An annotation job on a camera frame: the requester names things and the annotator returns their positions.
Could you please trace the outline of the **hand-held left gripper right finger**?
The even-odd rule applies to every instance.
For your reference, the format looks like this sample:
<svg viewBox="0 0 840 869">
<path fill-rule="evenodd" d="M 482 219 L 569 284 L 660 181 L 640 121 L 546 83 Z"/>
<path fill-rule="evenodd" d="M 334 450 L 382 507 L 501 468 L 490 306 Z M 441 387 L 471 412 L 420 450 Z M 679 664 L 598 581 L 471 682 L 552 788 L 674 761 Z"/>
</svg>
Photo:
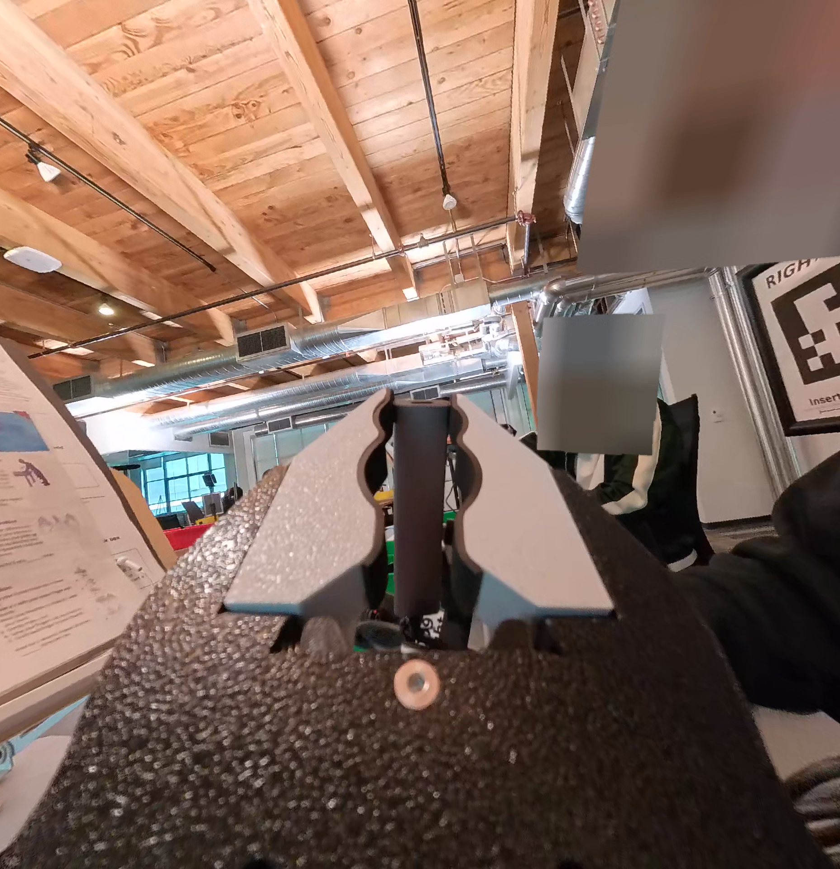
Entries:
<svg viewBox="0 0 840 869">
<path fill-rule="evenodd" d="M 458 603 L 489 631 L 507 621 L 613 615 L 549 465 L 470 400 L 450 404 L 461 499 L 453 539 Z"/>
</svg>

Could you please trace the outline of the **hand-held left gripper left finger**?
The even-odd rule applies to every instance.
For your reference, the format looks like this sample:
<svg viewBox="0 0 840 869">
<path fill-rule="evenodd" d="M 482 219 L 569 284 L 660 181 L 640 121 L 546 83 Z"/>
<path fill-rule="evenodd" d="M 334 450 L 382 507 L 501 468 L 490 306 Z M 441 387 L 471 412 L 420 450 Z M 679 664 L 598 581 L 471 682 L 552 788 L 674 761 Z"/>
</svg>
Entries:
<svg viewBox="0 0 840 869">
<path fill-rule="evenodd" d="M 393 401 L 390 388 L 377 390 L 293 458 L 226 610 L 350 621 L 382 602 L 388 561 L 374 494 L 388 475 Z"/>
</svg>

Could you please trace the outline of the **person's right forearm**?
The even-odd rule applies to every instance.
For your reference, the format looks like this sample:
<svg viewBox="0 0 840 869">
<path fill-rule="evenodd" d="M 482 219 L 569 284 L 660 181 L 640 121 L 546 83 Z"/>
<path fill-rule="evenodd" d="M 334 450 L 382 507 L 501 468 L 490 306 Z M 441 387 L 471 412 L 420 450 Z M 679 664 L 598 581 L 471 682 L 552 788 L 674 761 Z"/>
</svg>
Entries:
<svg viewBox="0 0 840 869">
<path fill-rule="evenodd" d="M 840 450 L 788 486 L 775 535 L 742 541 L 678 584 L 753 705 L 840 724 Z"/>
</svg>

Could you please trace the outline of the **silver ceiling duct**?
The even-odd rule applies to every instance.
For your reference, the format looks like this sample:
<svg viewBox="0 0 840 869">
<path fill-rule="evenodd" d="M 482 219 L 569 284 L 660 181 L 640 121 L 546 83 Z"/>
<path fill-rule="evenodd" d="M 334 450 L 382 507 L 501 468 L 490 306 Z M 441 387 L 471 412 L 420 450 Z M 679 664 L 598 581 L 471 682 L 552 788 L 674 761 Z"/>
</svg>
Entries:
<svg viewBox="0 0 840 869">
<path fill-rule="evenodd" d="M 284 353 L 240 362 L 234 343 L 221 351 L 191 354 L 120 378 L 78 376 L 58 382 L 54 389 L 78 417 L 93 415 L 258 375 L 273 368 L 415 342 L 430 334 L 466 328 L 485 317 L 502 314 L 508 304 L 509 301 L 491 301 L 484 288 L 457 288 L 350 320 L 295 328 L 292 350 Z"/>
<path fill-rule="evenodd" d="M 177 439 L 187 440 L 203 433 L 239 429 L 363 401 L 384 388 L 395 394 L 410 393 L 465 378 L 498 374 L 503 368 L 503 362 L 480 358 L 388 372 L 354 368 L 165 411 L 148 417 L 147 422 L 154 431 L 169 429 Z"/>
</svg>

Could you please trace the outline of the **grey ceiling vent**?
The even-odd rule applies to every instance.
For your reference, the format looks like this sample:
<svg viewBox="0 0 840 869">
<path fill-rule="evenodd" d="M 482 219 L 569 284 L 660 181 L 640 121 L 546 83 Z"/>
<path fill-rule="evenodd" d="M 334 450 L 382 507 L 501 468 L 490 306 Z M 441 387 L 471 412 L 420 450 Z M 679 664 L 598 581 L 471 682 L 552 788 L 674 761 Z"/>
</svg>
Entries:
<svg viewBox="0 0 840 869">
<path fill-rule="evenodd" d="M 294 332 L 293 325 L 286 322 L 239 332 L 235 336 L 236 359 L 245 362 L 290 351 Z"/>
</svg>

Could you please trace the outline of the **grey USB hub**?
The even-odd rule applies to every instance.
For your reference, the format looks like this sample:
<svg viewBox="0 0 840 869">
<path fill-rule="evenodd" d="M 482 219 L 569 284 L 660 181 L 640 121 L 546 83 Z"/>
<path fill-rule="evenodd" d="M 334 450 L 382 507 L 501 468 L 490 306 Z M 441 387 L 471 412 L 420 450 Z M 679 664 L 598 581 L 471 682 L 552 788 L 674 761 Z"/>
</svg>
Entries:
<svg viewBox="0 0 840 869">
<path fill-rule="evenodd" d="M 400 617 L 440 608 L 449 410 L 446 400 L 394 401 L 394 610 Z"/>
</svg>

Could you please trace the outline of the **silver vertical duct pipe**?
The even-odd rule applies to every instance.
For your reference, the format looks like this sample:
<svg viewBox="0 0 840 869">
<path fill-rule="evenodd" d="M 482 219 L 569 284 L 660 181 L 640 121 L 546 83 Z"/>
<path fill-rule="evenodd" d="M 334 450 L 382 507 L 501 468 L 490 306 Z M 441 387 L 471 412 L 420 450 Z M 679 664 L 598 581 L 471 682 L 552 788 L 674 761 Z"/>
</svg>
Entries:
<svg viewBox="0 0 840 869">
<path fill-rule="evenodd" d="M 795 449 L 785 436 L 755 331 L 749 321 L 747 297 L 733 267 L 716 267 L 708 282 L 734 371 L 759 443 L 773 496 L 794 482 L 800 468 Z"/>
</svg>

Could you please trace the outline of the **wooden document stand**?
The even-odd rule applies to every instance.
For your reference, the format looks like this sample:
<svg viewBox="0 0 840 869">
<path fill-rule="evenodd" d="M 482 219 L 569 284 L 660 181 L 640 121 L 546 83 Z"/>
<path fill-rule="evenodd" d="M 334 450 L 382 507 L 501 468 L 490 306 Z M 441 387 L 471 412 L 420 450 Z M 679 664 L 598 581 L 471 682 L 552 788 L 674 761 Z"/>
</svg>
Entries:
<svg viewBox="0 0 840 869">
<path fill-rule="evenodd" d="M 141 590 L 139 608 L 175 565 L 175 553 L 139 489 L 107 466 L 24 352 L 13 342 L 1 338 L 0 342 L 48 385 L 49 397 L 56 397 L 57 411 L 30 416 L 56 450 L 118 567 Z M 53 778 L 69 734 L 119 636 L 90 660 L 0 705 L 0 854 L 17 836 Z"/>
</svg>

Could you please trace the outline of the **blue header exercise sheet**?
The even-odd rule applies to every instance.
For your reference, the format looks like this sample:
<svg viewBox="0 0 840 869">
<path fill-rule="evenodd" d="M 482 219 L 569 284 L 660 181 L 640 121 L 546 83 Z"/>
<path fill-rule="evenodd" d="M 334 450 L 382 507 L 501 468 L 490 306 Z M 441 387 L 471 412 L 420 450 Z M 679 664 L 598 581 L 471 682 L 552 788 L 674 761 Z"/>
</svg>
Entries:
<svg viewBox="0 0 840 869">
<path fill-rule="evenodd" d="M 0 705 L 105 651 L 142 599 L 43 431 L 0 409 Z"/>
</svg>

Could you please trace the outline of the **white ceiling access point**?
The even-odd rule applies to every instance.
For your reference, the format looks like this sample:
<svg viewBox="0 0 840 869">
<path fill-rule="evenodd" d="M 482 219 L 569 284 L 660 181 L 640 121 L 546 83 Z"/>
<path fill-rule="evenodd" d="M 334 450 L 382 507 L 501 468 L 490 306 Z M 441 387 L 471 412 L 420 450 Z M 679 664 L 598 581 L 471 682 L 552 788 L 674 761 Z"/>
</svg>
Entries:
<svg viewBox="0 0 840 869">
<path fill-rule="evenodd" d="M 63 263 L 55 256 L 28 246 L 8 248 L 3 252 L 2 257 L 15 266 L 40 275 L 59 272 L 63 267 Z"/>
</svg>

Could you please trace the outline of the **white instruction sheet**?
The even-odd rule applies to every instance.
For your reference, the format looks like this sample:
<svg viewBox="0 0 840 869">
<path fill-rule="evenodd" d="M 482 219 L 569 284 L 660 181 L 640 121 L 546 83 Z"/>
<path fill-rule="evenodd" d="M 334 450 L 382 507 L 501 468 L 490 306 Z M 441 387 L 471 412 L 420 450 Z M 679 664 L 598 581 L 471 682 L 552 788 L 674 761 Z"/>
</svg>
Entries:
<svg viewBox="0 0 840 869">
<path fill-rule="evenodd" d="M 0 412 L 22 411 L 30 415 L 57 411 L 57 399 L 47 395 L 47 386 L 0 342 Z"/>
</svg>

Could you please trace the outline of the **striped grey cloth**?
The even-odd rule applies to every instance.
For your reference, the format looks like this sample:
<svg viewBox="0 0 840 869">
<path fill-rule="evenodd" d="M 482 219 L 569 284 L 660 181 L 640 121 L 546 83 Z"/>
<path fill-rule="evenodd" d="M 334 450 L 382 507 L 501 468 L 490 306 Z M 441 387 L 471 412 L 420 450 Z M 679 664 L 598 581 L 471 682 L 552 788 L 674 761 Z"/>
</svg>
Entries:
<svg viewBox="0 0 840 869">
<path fill-rule="evenodd" d="M 813 840 L 840 867 L 840 755 L 792 773 L 784 787 Z"/>
</svg>

